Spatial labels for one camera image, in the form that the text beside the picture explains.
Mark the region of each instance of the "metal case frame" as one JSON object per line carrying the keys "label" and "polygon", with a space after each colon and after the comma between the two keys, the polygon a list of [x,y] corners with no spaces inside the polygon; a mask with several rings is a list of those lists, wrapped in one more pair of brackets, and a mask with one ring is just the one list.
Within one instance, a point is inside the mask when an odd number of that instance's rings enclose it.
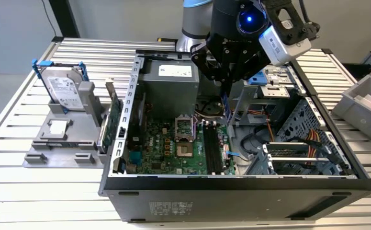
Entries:
{"label": "metal case frame", "polygon": [[[341,179],[340,176],[316,178],[310,175],[276,177],[273,175],[232,177],[164,175],[160,177],[113,173],[124,171],[125,162],[120,156],[124,151],[133,92],[142,61],[144,56],[137,55],[114,148],[104,165],[98,190],[98,194],[109,197],[122,221],[314,220],[371,194],[371,179],[349,151],[296,62],[292,62],[290,66],[313,101],[313,106],[320,112],[326,130],[349,161],[355,179]],[[181,215],[161,211],[177,209],[178,205],[185,207],[181,209]]]}

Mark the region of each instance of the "ram slot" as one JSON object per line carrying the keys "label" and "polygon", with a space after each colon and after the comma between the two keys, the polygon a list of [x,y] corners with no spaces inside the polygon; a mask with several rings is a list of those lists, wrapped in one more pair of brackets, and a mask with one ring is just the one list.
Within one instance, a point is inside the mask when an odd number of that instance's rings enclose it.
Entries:
{"label": "ram slot", "polygon": [[222,171],[221,153],[218,151],[216,127],[210,124],[204,125],[204,147],[208,173],[220,174]]}

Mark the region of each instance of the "hard drive label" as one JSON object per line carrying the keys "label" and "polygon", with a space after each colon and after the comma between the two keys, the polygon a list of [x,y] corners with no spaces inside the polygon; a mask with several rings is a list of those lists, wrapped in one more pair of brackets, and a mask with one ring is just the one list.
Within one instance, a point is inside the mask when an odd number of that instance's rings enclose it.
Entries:
{"label": "hard drive label", "polygon": [[71,79],[59,77],[47,77],[51,92],[58,103],[67,109],[82,109],[75,85]]}

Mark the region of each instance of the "gray plastic bin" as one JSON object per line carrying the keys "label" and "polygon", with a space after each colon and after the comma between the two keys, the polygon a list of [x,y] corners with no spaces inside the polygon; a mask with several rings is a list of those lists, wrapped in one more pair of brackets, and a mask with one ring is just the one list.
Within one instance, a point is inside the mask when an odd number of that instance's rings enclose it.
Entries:
{"label": "gray plastic bin", "polygon": [[371,138],[371,108],[356,99],[357,96],[371,96],[371,76],[367,75],[341,95],[332,113]]}

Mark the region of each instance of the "white wall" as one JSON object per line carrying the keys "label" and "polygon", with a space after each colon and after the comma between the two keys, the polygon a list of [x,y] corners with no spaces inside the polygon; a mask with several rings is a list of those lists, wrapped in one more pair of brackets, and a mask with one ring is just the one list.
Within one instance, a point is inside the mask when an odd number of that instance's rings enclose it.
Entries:
{"label": "white wall", "polygon": [[[45,1],[51,24],[61,35]],[[53,38],[39,0],[0,0],[0,73],[26,74]]]}
{"label": "white wall", "polygon": [[178,38],[182,0],[69,0],[79,37],[120,41]]}
{"label": "white wall", "polygon": [[[292,0],[298,10],[297,0]],[[329,48],[342,62],[359,62],[371,50],[371,0],[304,0],[321,26],[314,48]],[[154,41],[177,38],[181,0],[70,0],[81,37]]]}
{"label": "white wall", "polygon": [[[177,38],[181,0],[69,0],[82,38],[154,41]],[[371,50],[371,0],[305,0],[321,26],[317,48],[340,61],[359,62]],[[45,0],[47,14],[59,34]],[[0,73],[27,73],[53,37],[38,0],[0,0]]]}

